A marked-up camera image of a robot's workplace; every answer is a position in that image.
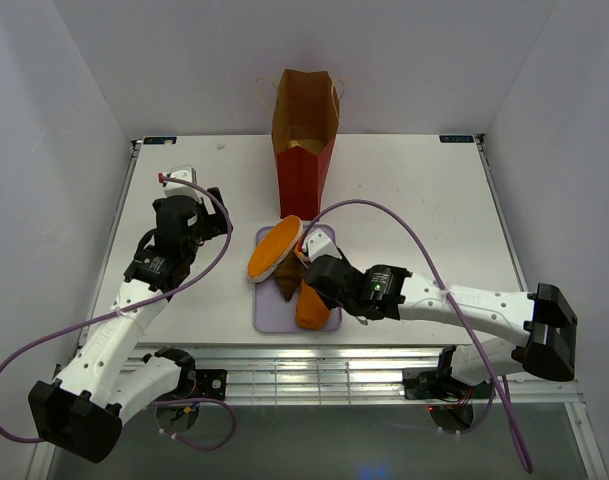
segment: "brown paper bag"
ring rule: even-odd
[[[328,72],[287,69],[276,88],[271,137],[280,216],[296,215],[312,220],[320,212],[339,126],[335,82]]]

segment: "white backdrop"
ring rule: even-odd
[[[488,134],[529,285],[576,310],[578,378],[609,470],[609,2],[559,2]]]
[[[129,147],[51,1],[0,0],[0,362],[84,320]],[[36,435],[28,392],[76,338],[0,378],[0,421],[16,435]],[[0,437],[0,479],[24,478],[33,450]]]
[[[254,80],[284,68],[345,80],[344,132],[484,132],[555,0],[55,4],[136,139],[266,133]]]

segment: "orange slice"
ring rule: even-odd
[[[255,248],[248,262],[248,277],[253,283],[266,280],[286,258],[302,236],[302,221],[288,216],[275,225]]]
[[[331,311],[326,307],[317,292],[302,282],[295,310],[297,326],[309,330],[319,330],[324,328],[330,316]]]

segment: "tabletop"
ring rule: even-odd
[[[198,183],[219,187],[234,224],[220,264],[176,295],[142,338],[143,345],[428,346],[470,343],[459,327],[382,320],[362,326],[344,312],[331,333],[263,334],[253,327],[253,284],[246,265],[257,231],[279,219],[270,136],[180,136],[175,144],[142,145],[128,186],[95,314],[110,307],[141,236],[155,227],[152,202],[163,197],[158,172],[190,164]],[[449,284],[517,291],[510,250],[474,143],[440,143],[437,135],[338,135],[322,206],[348,198],[381,203],[404,218],[425,243]],[[364,205],[323,219],[360,270],[373,264],[430,276],[409,235]],[[198,252],[192,274],[217,255],[218,237]]]

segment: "gray floor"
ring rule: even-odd
[[[477,432],[459,439],[387,422],[431,427],[426,407],[236,408],[237,435],[220,451],[203,453],[157,433],[153,409],[135,417],[115,450],[94,465],[56,453],[50,480],[97,479],[584,479],[563,404],[515,405],[535,474],[515,455],[500,405]],[[189,432],[203,443],[221,438],[226,413],[203,408]]]

